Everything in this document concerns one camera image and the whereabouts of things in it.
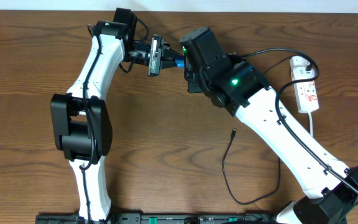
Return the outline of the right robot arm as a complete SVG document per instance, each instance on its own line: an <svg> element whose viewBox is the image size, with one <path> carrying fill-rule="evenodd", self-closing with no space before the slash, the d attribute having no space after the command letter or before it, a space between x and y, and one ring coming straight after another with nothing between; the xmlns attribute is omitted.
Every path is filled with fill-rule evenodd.
<svg viewBox="0 0 358 224"><path fill-rule="evenodd" d="M254 214L254 223L345 223L358 205L358 166L335 158L290 114L264 74L243 55L224 52L209 27L180 39L189 92L255 131L289 168L304 197L277 214Z"/></svg>

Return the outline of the blue Galaxy smartphone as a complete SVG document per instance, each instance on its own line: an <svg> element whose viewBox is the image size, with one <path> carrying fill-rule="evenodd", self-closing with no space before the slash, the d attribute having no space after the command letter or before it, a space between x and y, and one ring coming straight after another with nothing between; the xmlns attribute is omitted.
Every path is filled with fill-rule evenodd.
<svg viewBox="0 0 358 224"><path fill-rule="evenodd" d="M183 68L185 66L185 61L183 59L175 59L176 67Z"/></svg>

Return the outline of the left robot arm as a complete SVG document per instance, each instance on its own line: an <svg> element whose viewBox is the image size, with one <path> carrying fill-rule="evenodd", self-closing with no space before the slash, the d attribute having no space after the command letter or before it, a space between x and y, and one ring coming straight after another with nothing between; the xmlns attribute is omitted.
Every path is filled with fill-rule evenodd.
<svg viewBox="0 0 358 224"><path fill-rule="evenodd" d="M159 35L150 43L135 39L138 18L118 8L112 21L89 25L91 51L74 84L65 94L52 96L55 145L69 161L76 177L80 209L75 217L53 218L54 223L108 223L111 199L106 187L105 157L112 144L112 125L106 97L124 62L148 67L151 77L171 67L184 67L184 56Z"/></svg>

